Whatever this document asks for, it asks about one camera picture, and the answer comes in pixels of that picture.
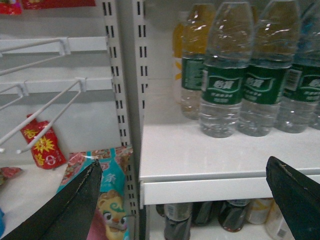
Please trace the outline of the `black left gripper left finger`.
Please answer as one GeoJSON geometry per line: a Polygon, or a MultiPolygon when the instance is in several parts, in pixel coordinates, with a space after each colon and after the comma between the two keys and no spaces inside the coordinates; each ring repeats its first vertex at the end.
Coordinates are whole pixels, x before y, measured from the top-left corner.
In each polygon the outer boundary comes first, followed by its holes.
{"type": "Polygon", "coordinates": [[[4,240],[85,240],[94,218],[102,179],[96,160],[4,240]]]}

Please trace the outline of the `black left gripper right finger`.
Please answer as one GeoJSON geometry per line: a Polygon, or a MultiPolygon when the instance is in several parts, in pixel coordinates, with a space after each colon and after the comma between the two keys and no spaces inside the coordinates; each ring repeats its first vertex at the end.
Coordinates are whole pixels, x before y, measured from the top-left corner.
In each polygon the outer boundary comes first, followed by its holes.
{"type": "Polygon", "coordinates": [[[293,237],[320,238],[320,184],[271,156],[266,164],[266,181],[293,237]]]}

